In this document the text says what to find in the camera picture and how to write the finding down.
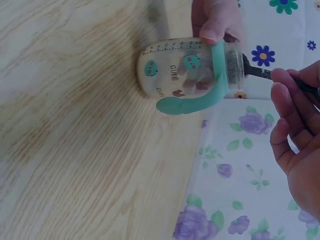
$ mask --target blue flower print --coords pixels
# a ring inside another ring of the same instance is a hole
[[[258,66],[262,66],[263,64],[266,67],[270,66],[270,63],[274,63],[276,60],[273,58],[273,56],[276,54],[275,51],[269,51],[269,46],[262,46],[258,45],[256,46],[256,50],[253,50],[252,55],[254,56],[252,58],[253,62],[257,62]]]
[[[306,44],[306,47],[309,49],[309,50],[315,50],[316,49],[316,45],[315,44],[315,41],[309,41],[307,44]]]

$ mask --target wood grain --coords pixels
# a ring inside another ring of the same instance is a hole
[[[185,0],[0,0],[0,239],[171,239],[201,115],[141,93]]]

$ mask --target purple flower print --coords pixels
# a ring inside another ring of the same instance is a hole
[[[308,229],[314,229],[320,225],[320,222],[306,211],[300,210],[298,219],[305,223]]]
[[[267,134],[272,123],[263,119],[257,112],[247,112],[245,116],[239,117],[241,128],[247,133],[252,134]]]
[[[257,232],[251,236],[251,240],[273,240],[270,238],[270,232],[268,231],[262,231]]]
[[[230,178],[233,173],[232,166],[230,164],[226,164],[226,163],[218,164],[216,169],[217,169],[220,177],[222,177],[224,179]]]
[[[238,219],[231,222],[228,233],[229,234],[243,234],[248,230],[250,220],[247,216],[241,216]]]
[[[187,205],[180,212],[175,225],[175,240],[212,240],[217,236],[218,226],[207,220],[206,212],[195,205]]]

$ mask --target fingernail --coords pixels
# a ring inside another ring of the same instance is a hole
[[[204,39],[208,39],[210,41],[217,41],[217,34],[212,30],[202,30],[200,31],[200,37]]]

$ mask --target finger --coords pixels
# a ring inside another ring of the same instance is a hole
[[[288,123],[289,135],[293,143],[299,150],[304,149],[314,136],[302,122],[287,87],[275,82],[271,88],[271,99],[280,117]]]
[[[270,134],[270,144],[273,150],[274,158],[286,175],[289,174],[290,162],[295,156],[294,151],[288,143],[289,125],[287,121],[280,118]]]
[[[301,76],[299,74],[299,71],[294,70],[294,69],[288,69],[287,72],[294,77],[297,77],[298,79],[301,79]],[[310,92],[305,92],[303,91],[304,94],[308,97],[308,99],[313,103],[313,105],[315,105],[318,109],[320,109],[320,102],[315,98],[315,96],[310,93]]]
[[[225,36],[226,29],[231,23],[230,4],[216,3],[217,1],[206,1],[205,9],[208,21],[203,24],[200,30],[200,38],[208,44],[217,44]]]
[[[294,70],[275,69],[272,72],[272,79],[287,87],[304,125],[315,136],[320,133],[320,114],[310,99],[298,87],[290,73],[293,76],[296,74]]]
[[[317,61],[310,66],[307,66],[306,68],[300,70],[297,77],[299,77],[302,81],[312,87],[320,88],[319,76],[320,61]]]
[[[194,37],[199,37],[201,27],[208,20],[204,10],[205,0],[193,0],[191,8],[191,24]]]

